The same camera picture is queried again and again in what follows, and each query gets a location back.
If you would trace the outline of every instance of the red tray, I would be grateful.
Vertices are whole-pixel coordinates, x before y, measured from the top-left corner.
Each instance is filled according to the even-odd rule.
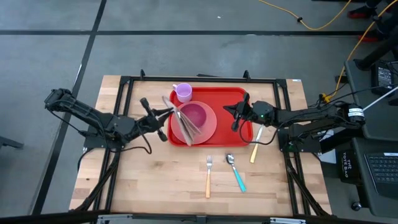
[[[198,147],[226,147],[226,146],[246,146],[248,143],[242,141],[239,132],[233,132],[231,127],[234,122],[233,116],[224,110],[225,105],[235,105],[243,100],[245,91],[239,87],[193,87],[192,101],[201,101],[209,105],[215,112],[217,117],[217,127],[214,135],[207,141],[193,146]],[[175,91],[170,94],[170,101],[175,106],[182,103],[178,101]],[[169,119],[169,127],[167,137],[171,144],[175,146],[187,146],[184,142],[175,137],[171,129],[171,119]],[[250,122],[246,122],[242,127],[242,136],[244,139],[253,139],[253,128]]]

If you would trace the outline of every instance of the concrete floor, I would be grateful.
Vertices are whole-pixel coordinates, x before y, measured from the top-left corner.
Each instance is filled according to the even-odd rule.
[[[2,0],[0,30],[91,30],[100,2]],[[311,0],[269,2],[289,8],[314,27],[326,23],[344,5]],[[359,5],[351,4],[348,9]],[[369,23],[341,16],[327,30],[364,30]],[[99,30],[305,29],[293,17],[257,0],[113,0],[106,3]],[[87,42],[87,35],[0,35],[0,136],[25,144],[22,151],[9,147],[0,151],[0,217],[30,213],[60,125],[44,110],[43,101],[52,88],[72,88]],[[356,43],[353,36],[97,36],[78,99],[94,106],[103,75],[137,75],[141,68],[147,75],[221,77],[241,77],[249,70],[252,77],[301,79],[307,103],[312,104],[319,93],[334,90],[334,76]],[[361,44],[355,57],[375,47]],[[344,87],[339,94],[348,92]],[[76,119],[71,123],[86,129]],[[83,138],[68,129],[44,213],[68,210],[82,145]],[[323,166],[323,170],[333,214],[398,222],[374,217],[368,209],[352,211],[349,205],[358,197],[355,188],[329,175],[333,167]]]

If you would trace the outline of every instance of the chair wheel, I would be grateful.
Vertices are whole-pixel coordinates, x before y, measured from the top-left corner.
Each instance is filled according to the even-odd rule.
[[[356,212],[359,211],[362,208],[361,202],[353,202],[351,208]]]

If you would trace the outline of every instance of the spoon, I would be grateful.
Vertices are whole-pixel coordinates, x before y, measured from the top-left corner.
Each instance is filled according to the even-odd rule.
[[[227,161],[228,164],[231,164],[232,169],[234,170],[234,173],[235,173],[236,180],[238,181],[238,184],[239,184],[242,192],[245,192],[246,191],[246,187],[244,186],[242,178],[239,175],[239,173],[237,172],[237,170],[235,168],[235,165],[234,165],[234,156],[232,154],[227,154],[226,155],[226,161]]]

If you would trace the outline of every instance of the wooden tabletop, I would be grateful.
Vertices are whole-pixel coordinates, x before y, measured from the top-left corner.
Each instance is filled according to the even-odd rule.
[[[113,112],[120,76],[106,75],[95,108]],[[139,100],[148,99],[151,108],[162,109],[161,96],[169,96],[172,82],[134,82],[129,117],[146,115]],[[271,84],[260,83],[208,83],[192,82],[192,86],[238,86],[251,96],[251,101],[266,101],[275,105]],[[307,107],[300,80],[287,80],[292,110]],[[120,111],[126,99],[124,91]],[[279,91],[284,106],[282,89]],[[259,125],[253,124],[254,136]],[[167,131],[167,122],[163,130]],[[262,132],[260,141],[270,140],[275,128]],[[153,148],[148,155],[142,149],[123,152],[114,189],[112,212],[206,214],[206,215],[260,215],[290,216],[289,188],[284,158],[279,151],[277,138],[268,146],[259,146],[256,162],[249,162],[253,145],[245,147],[176,147],[162,142],[156,133],[146,134]],[[146,146],[137,138],[126,147]],[[231,166],[225,161],[226,153],[233,153],[247,192],[242,193]],[[100,175],[104,150],[95,149],[87,154],[80,166],[70,208],[79,206],[96,185]],[[211,198],[205,198],[206,157],[213,155],[211,168]],[[331,213],[322,169],[319,161],[309,153],[301,153],[305,183],[322,208]],[[101,200],[104,208],[106,185]],[[298,207],[302,201],[296,186]]]

